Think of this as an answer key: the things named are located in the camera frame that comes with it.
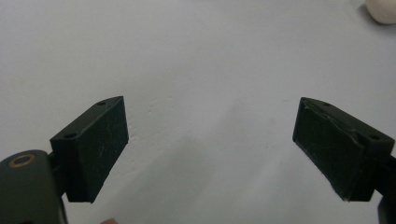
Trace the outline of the white round object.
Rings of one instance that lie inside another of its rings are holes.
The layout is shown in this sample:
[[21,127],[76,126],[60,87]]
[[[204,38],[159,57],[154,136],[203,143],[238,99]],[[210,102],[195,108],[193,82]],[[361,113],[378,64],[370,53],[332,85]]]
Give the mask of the white round object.
[[365,0],[371,17],[382,24],[396,24],[396,0]]

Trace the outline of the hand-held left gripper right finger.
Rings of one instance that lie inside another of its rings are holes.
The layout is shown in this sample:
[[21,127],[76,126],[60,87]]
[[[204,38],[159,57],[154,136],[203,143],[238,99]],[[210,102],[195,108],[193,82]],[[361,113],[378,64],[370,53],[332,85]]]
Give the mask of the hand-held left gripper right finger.
[[300,100],[293,142],[344,201],[368,202],[375,191],[395,200],[395,140],[320,100]]

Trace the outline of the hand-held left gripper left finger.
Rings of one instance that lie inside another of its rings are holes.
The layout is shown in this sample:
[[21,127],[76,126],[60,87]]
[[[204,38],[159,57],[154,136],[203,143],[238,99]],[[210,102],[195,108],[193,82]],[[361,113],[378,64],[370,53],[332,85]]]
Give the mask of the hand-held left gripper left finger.
[[129,141],[124,99],[100,101],[50,139],[70,202],[92,203]]

